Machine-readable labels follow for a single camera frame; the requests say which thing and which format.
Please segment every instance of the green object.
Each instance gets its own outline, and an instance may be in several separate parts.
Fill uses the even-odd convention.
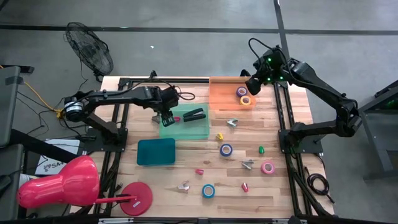
[[[263,153],[265,153],[265,151],[264,151],[264,147],[263,147],[263,146],[260,146],[260,147],[259,147],[259,153],[260,153],[260,154],[263,154]]]
[[[140,140],[137,164],[140,166],[171,165],[175,162],[174,139]]]
[[[202,108],[206,118],[194,121],[183,121],[183,114]],[[209,114],[208,105],[204,103],[188,103],[180,104],[172,109],[173,116],[179,116],[181,120],[174,124],[164,127],[160,125],[159,136],[160,138],[174,138],[175,140],[196,140],[207,139],[210,134],[209,130]]]

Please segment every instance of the wooden table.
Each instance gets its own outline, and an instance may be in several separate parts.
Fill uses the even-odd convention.
[[[119,78],[104,77],[102,89],[117,90]],[[183,91],[196,94],[193,101],[180,99],[179,103],[208,103],[207,83],[176,85]],[[305,90],[296,86],[289,87],[289,90],[295,120],[312,123]],[[159,138],[159,125],[151,121],[154,112],[149,108],[144,110],[136,105],[130,106],[127,119],[129,137],[126,151],[120,160],[118,183],[122,182],[126,186],[131,182],[141,181],[151,187],[153,204],[142,216],[280,218],[293,215],[285,158],[280,153],[277,138],[280,126],[273,87],[262,87],[256,100],[257,105],[252,111],[209,110],[209,138],[197,141],[178,140],[175,165],[158,167],[142,167],[136,164],[138,141]],[[110,121],[113,108],[114,106],[100,106],[96,109],[96,114]],[[239,119],[235,129],[226,125],[226,121],[231,118]],[[217,133],[223,133],[223,142],[216,140]],[[232,145],[231,156],[220,156],[220,146],[223,143]],[[258,153],[259,146],[264,146],[263,155]],[[91,156],[98,170],[101,170],[104,153],[96,152]],[[304,165],[311,173],[325,175],[319,158],[312,154],[303,154],[302,157]],[[253,170],[247,170],[241,165],[241,161],[247,159],[254,160]],[[260,171],[264,160],[273,161],[273,174],[265,175]],[[196,175],[195,169],[203,169],[205,174]],[[177,189],[185,180],[189,180],[190,183],[188,192]],[[241,188],[243,182],[249,186],[248,193],[244,193]],[[205,184],[215,186],[214,198],[202,197],[201,190]],[[304,211],[302,193],[298,185],[297,189],[300,208]],[[333,213],[332,204],[326,197],[316,195],[316,198],[328,212]],[[116,206],[113,208],[112,216],[126,215],[120,206]]]

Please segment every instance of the electric fan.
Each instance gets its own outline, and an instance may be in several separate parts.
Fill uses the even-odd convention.
[[[65,32],[67,41],[80,60],[93,72],[95,79],[109,75],[113,70],[113,61],[108,45],[100,40],[93,31],[80,22],[70,22]]]

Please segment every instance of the gray floor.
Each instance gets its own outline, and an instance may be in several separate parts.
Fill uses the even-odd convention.
[[[395,0],[280,0],[286,29],[396,30]],[[0,12],[0,24],[56,25],[80,21],[89,26],[199,27],[276,29],[272,0],[12,0]],[[114,60],[112,75],[235,76],[243,68],[253,72],[250,37],[269,45],[279,34],[97,32],[108,43]],[[308,62],[318,76],[362,106],[395,81],[398,65],[396,36],[288,35],[290,56]],[[25,80],[50,105],[74,94],[82,79],[77,56],[63,41],[63,32],[0,30],[0,62],[36,68]],[[84,90],[99,88],[88,68]],[[20,91],[34,97],[26,86]],[[308,94],[315,122],[335,118],[335,112]],[[36,111],[43,108],[30,104]],[[44,119],[50,131],[39,138],[74,135],[59,126],[52,114]],[[17,104],[14,128],[30,131],[37,116]],[[375,153],[363,128],[353,138],[327,136],[322,140],[326,174],[335,212],[345,218],[398,222],[398,182],[367,182],[363,175],[378,170]]]

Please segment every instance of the pink plastic object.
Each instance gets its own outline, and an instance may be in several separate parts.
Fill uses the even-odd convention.
[[[48,203],[92,205],[98,198],[100,180],[90,156],[70,161],[57,175],[30,180],[18,190],[19,205],[36,208]]]
[[[195,170],[195,172],[197,173],[197,174],[199,174],[199,175],[203,175],[203,173],[205,172],[204,170],[201,170],[201,169],[197,169],[197,170]]]
[[[243,184],[242,184],[242,189],[243,189],[244,192],[247,193],[247,192],[249,191],[248,184],[247,184],[247,183],[243,183]]]
[[[261,164],[261,171],[265,174],[272,174],[275,171],[274,164],[271,161],[264,161]]]

